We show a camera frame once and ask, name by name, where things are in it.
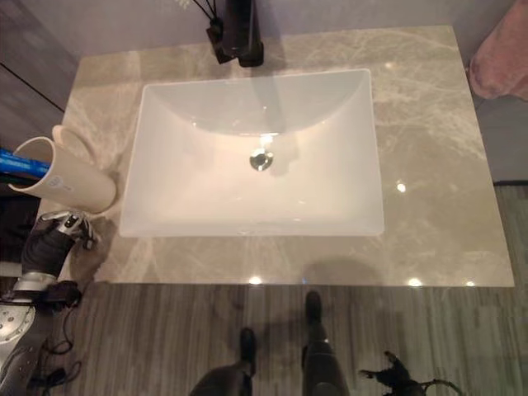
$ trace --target marble countertop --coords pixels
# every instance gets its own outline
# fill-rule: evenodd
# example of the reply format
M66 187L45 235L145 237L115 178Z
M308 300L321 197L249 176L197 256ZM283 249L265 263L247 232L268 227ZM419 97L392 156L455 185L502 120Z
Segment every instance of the marble countertop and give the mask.
M265 40L265 63L218 65L210 46L82 59L64 125L117 182L63 278L149 283L512 286L483 141L449 26L339 31ZM379 237L122 238L117 233L143 86L368 68L384 195ZM401 192L398 184L406 186ZM43 201L41 210L59 207Z

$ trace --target chrome drain stopper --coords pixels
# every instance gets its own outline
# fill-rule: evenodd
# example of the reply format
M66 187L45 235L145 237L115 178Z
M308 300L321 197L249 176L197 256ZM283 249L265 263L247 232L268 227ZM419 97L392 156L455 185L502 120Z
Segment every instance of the chrome drain stopper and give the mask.
M273 163L273 153L270 153L264 148L257 148L251 153L251 157L249 157L249 163L256 171L265 171Z

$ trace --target sink basin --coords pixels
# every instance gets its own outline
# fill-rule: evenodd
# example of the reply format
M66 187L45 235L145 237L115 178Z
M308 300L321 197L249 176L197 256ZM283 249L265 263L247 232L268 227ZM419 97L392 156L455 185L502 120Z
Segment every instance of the sink basin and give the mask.
M368 70L144 88L122 236L383 230Z

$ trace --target faucet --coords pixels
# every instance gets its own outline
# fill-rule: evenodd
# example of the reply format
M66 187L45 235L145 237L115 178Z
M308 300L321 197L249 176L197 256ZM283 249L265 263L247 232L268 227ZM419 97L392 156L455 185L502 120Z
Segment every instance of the faucet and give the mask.
M238 58L243 68L264 63L255 0L225 0L224 19L210 19L207 35L220 64Z

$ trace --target towel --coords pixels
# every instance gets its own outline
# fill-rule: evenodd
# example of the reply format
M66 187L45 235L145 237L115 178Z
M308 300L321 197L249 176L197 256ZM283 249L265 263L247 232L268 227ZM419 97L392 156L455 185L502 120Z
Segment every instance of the towel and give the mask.
M469 83L485 99L528 101L528 0L517 0L482 43L471 59Z

